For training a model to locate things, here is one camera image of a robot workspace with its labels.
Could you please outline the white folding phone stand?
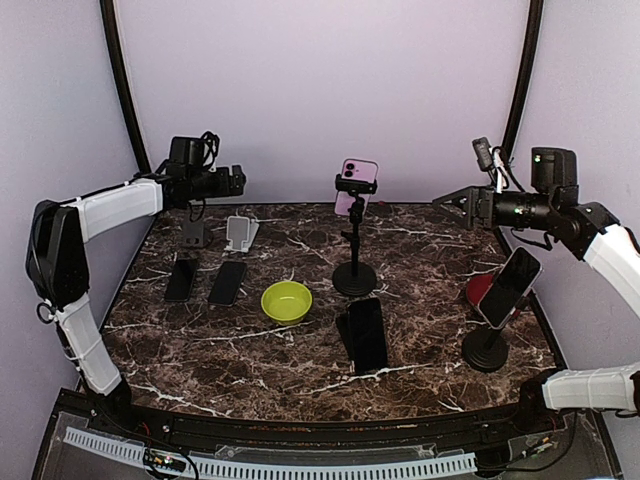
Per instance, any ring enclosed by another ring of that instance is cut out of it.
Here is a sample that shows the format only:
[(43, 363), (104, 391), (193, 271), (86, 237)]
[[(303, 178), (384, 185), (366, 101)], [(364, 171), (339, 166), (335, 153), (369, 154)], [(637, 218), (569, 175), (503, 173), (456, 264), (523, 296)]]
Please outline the white folding phone stand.
[(248, 253), (259, 230), (259, 222), (244, 216), (232, 215), (226, 223), (226, 251)]

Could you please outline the grey small phone stand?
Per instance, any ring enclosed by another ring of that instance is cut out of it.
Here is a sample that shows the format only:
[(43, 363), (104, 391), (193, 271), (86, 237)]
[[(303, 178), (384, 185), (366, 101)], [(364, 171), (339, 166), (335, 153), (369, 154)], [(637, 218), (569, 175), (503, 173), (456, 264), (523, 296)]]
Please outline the grey small phone stand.
[(207, 233), (202, 218), (192, 218), (186, 214), (182, 221), (182, 241), (184, 248), (204, 248)]

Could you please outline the purple edged phone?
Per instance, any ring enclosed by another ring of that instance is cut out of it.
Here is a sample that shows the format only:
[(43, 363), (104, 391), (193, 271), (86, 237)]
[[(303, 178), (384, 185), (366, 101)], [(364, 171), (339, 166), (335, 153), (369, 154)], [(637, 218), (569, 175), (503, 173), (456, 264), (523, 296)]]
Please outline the purple edged phone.
[(233, 306), (246, 272), (247, 264), (245, 262), (223, 262), (213, 281), (207, 302), (217, 306)]

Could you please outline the dark blue phone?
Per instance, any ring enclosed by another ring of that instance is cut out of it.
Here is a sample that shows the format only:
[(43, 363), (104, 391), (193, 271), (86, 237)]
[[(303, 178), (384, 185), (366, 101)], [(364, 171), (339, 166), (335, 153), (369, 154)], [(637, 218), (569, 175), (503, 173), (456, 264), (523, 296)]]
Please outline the dark blue phone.
[(197, 259), (177, 259), (164, 293), (164, 300), (166, 302), (187, 302), (191, 297), (197, 269)]

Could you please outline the large black phone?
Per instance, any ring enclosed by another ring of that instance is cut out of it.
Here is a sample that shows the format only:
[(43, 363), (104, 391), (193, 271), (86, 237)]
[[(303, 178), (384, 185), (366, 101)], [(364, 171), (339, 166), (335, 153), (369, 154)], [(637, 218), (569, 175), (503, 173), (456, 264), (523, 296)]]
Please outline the large black phone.
[(355, 373), (386, 368), (388, 352), (380, 300), (368, 298), (351, 303), (347, 325)]

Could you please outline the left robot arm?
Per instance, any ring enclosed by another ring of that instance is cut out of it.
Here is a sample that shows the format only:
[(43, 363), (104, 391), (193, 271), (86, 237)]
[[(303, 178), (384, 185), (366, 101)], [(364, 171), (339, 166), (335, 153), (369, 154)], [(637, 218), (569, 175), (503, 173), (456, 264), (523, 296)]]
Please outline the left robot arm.
[(220, 138), (212, 132), (178, 136), (154, 172), (71, 200), (36, 205), (25, 268), (41, 300), (37, 315), (55, 325), (67, 359), (90, 392), (108, 397), (125, 381), (93, 318), (86, 244), (133, 220), (186, 209), (196, 201), (243, 195), (242, 168), (216, 166), (219, 149)]

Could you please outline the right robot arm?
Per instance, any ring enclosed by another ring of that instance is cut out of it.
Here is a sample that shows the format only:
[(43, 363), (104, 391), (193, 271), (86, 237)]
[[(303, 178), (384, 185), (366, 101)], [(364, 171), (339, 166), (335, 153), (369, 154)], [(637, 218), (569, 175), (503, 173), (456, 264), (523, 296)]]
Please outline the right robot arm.
[[(472, 229), (500, 226), (539, 230), (542, 248), (564, 245), (578, 260), (598, 272), (625, 300), (639, 310), (639, 245), (633, 232), (598, 202), (580, 203), (577, 156), (559, 147), (531, 151), (532, 192), (504, 190), (505, 168), (490, 154), (485, 139), (474, 145), (478, 164), (493, 181), (438, 197), (432, 205), (460, 226)], [(560, 370), (525, 383), (525, 400), (510, 413), (510, 424), (521, 434), (534, 432), (549, 410), (613, 410), (639, 412), (639, 366), (592, 370)]]

